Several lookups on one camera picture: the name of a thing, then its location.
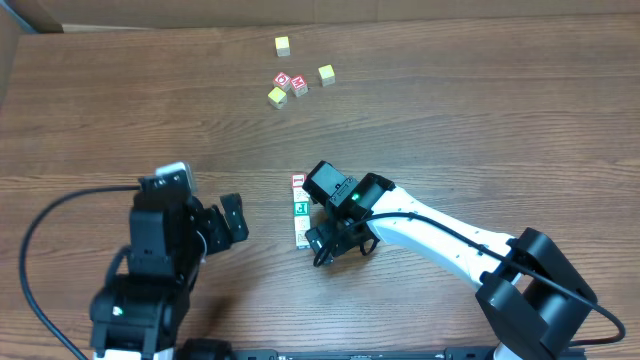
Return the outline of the white patterned wooden block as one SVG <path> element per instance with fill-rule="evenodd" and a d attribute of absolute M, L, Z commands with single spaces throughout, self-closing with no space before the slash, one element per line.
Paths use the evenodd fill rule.
<path fill-rule="evenodd" d="M 294 217 L 294 230 L 306 232 L 311 228 L 311 220 L 308 215 Z"/>

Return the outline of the white K wooden block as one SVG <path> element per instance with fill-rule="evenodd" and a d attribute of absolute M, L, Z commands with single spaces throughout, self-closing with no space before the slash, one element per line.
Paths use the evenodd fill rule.
<path fill-rule="evenodd" d="M 295 202 L 308 202 L 310 200 L 309 194 L 302 187 L 294 187 L 292 191 Z"/>

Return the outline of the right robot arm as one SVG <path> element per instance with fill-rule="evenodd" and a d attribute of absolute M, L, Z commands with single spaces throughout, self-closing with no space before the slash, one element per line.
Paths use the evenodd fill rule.
<path fill-rule="evenodd" d="M 597 303 L 575 267 L 545 234 L 514 237 L 439 212 L 391 180 L 347 177 L 321 161 L 292 185 L 320 204 L 326 221 L 306 238 L 315 264 L 332 262 L 365 243 L 401 246 L 465 281 L 499 340 L 493 359 L 558 359 Z"/>

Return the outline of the green wooden block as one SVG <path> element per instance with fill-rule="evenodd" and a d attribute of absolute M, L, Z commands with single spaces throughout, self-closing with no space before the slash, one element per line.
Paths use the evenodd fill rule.
<path fill-rule="evenodd" d="M 309 216 L 310 215 L 310 203 L 308 201 L 295 202 L 294 207 L 294 216 Z"/>

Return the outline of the white and blue block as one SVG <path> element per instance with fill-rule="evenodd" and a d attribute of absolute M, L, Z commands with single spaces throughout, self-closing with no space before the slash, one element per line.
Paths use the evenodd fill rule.
<path fill-rule="evenodd" d="M 305 236 L 305 231 L 295 232 L 295 245 L 297 249 L 308 249 L 310 244 Z"/>

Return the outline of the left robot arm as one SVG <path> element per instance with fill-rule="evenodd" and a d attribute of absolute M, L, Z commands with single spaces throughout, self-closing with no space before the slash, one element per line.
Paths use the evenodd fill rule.
<path fill-rule="evenodd" d="M 97 359 L 169 359 L 201 264 L 247 239 L 239 194 L 204 207 L 188 190 L 141 191 L 131 242 L 114 257 L 90 306 Z"/>

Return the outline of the red I wooden block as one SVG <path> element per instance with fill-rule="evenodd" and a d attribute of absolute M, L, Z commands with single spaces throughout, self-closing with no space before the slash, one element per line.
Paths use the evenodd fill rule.
<path fill-rule="evenodd" d="M 302 188 L 306 181 L 306 175 L 304 173 L 293 174 L 291 176 L 291 185 L 293 188 Z"/>

